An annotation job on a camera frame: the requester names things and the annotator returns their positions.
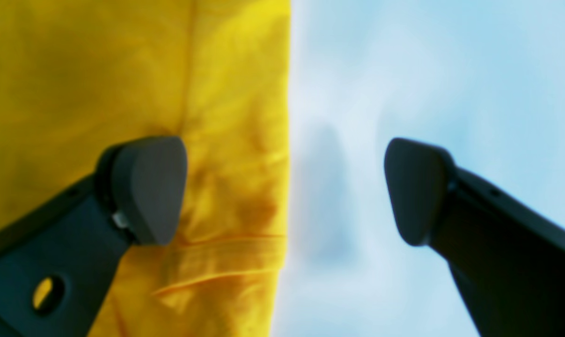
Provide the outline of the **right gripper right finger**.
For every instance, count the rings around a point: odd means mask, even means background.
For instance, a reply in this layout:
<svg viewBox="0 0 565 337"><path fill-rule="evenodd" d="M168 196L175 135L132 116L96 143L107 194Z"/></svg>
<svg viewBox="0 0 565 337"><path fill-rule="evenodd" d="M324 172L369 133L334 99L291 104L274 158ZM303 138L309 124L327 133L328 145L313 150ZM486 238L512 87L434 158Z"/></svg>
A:
<svg viewBox="0 0 565 337"><path fill-rule="evenodd" d="M565 229L441 147L397 137L384 157L396 227L442 256L482 337L565 337Z"/></svg>

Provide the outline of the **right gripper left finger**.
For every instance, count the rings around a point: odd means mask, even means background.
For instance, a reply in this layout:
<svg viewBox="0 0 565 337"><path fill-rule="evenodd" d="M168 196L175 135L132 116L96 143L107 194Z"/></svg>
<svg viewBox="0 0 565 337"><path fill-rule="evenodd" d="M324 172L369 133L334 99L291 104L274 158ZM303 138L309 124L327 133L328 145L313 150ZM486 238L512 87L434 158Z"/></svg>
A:
<svg viewBox="0 0 565 337"><path fill-rule="evenodd" d="M187 153L178 136L109 147L94 174L0 230L0 337L85 337L132 245L168 245Z"/></svg>

